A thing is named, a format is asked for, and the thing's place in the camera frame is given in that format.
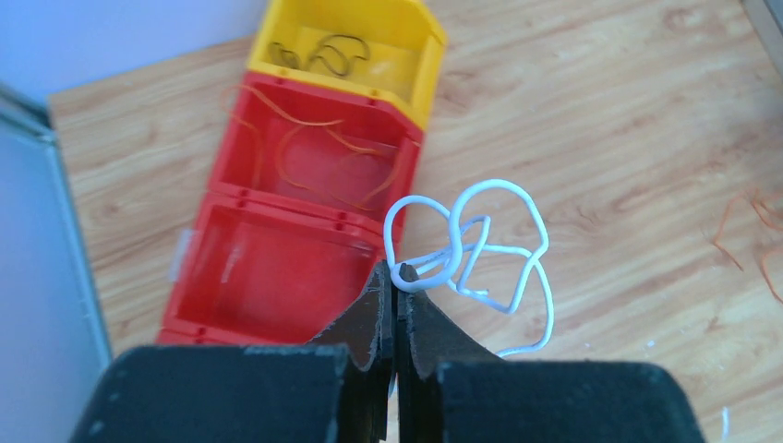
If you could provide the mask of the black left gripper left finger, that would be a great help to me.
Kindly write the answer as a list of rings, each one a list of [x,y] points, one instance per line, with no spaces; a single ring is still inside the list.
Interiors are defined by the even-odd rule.
[[[390,270],[302,345],[146,345],[103,373],[74,442],[378,442],[393,377]]]

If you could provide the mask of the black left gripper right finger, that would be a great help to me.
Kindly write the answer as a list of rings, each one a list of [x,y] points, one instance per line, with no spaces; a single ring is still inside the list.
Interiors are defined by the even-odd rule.
[[[700,442],[687,395],[643,362],[508,361],[423,291],[396,294],[403,442]]]

